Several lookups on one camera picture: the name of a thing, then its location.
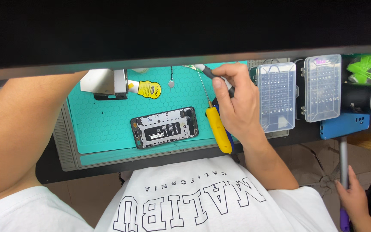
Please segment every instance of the purple handle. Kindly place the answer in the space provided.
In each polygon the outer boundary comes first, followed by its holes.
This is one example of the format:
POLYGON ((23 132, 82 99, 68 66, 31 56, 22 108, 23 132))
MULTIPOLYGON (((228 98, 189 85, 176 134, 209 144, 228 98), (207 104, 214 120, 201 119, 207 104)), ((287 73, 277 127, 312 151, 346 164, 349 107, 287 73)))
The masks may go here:
POLYGON ((340 208, 340 229, 343 232, 350 231, 349 215, 344 208, 340 208))

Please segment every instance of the phone screen assembly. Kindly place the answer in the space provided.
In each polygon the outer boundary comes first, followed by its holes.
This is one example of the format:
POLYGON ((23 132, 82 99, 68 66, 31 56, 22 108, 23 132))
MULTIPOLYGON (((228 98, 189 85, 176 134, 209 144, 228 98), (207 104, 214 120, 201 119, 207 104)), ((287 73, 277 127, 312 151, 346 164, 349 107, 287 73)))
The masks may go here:
POLYGON ((130 123, 138 149, 198 135, 197 119, 193 107, 133 118, 130 123))

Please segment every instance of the clear plastic box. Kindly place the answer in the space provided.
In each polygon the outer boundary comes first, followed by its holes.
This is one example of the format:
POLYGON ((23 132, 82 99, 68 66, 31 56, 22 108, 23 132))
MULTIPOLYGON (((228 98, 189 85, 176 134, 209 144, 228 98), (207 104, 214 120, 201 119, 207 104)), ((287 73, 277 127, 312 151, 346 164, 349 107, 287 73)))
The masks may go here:
POLYGON ((340 115, 341 56, 313 56, 304 60, 305 106, 309 123, 340 115))
POLYGON ((260 124, 265 133, 294 128, 296 65, 293 62, 257 66, 260 124))

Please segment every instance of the hexagon pattern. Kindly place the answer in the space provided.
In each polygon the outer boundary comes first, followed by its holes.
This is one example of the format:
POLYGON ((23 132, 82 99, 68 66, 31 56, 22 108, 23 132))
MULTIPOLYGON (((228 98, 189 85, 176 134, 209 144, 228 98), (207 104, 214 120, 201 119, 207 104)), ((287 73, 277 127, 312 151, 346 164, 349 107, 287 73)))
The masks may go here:
MULTIPOLYGON (((208 66, 215 68, 221 64, 208 66)), ((213 100, 215 95, 211 80, 202 73, 200 75, 210 100, 213 100)), ((69 94, 68 104, 81 154, 135 147, 129 123, 132 118, 189 106, 195 108, 199 135, 187 140, 214 138, 205 117, 207 97, 197 71, 173 66, 175 85, 171 92, 168 86, 171 79, 170 67, 151 68, 145 74, 129 69, 127 76, 133 81, 158 82, 162 87, 160 97, 151 99, 130 92, 127 100, 97 101, 92 93, 80 91, 79 83, 69 94)))

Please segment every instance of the hand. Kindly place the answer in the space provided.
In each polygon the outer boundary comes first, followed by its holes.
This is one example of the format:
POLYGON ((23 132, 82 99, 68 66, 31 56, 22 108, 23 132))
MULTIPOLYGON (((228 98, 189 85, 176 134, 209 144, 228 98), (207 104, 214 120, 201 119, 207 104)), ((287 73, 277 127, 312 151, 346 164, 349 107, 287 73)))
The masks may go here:
POLYGON ((341 203, 353 223, 370 218, 366 193, 359 184, 352 166, 349 165, 349 189, 345 190, 342 184, 338 181, 336 181, 335 184, 341 203))
POLYGON ((224 80, 213 79, 213 88, 224 127, 243 146, 256 138, 265 139, 260 125, 259 92, 257 86, 250 80, 247 66, 240 63, 223 64, 212 72, 216 76, 225 77, 235 87, 234 98, 230 99, 224 80))

